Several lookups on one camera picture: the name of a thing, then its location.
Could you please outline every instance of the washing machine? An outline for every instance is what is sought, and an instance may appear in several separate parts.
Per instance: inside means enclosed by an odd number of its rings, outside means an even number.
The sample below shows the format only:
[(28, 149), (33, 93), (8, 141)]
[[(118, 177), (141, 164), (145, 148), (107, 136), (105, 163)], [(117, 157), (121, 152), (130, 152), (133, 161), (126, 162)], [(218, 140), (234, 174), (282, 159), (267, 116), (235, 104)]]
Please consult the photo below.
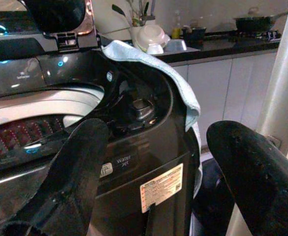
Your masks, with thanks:
[[(0, 225), (37, 192), (71, 132), (97, 118), (109, 138), (89, 234), (148, 235), (150, 221), (150, 235), (188, 235), (199, 147), (173, 81), (108, 59), (90, 0), (0, 4)], [(175, 194), (152, 217), (143, 189), (169, 178)]]

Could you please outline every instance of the cabinet door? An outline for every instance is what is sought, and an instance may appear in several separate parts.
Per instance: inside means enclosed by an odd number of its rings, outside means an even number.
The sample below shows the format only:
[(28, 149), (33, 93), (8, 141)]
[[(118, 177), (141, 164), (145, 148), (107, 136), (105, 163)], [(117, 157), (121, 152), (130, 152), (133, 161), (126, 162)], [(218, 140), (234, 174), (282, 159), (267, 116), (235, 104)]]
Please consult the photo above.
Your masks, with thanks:
[(223, 119), (232, 60), (189, 65), (188, 82), (201, 107), (199, 130), (202, 146), (207, 145), (208, 127)]
[(224, 112), (225, 120), (256, 129), (276, 53), (233, 59)]
[(186, 81), (188, 80), (188, 66), (182, 65), (182, 66), (175, 66), (173, 69), (175, 69)]

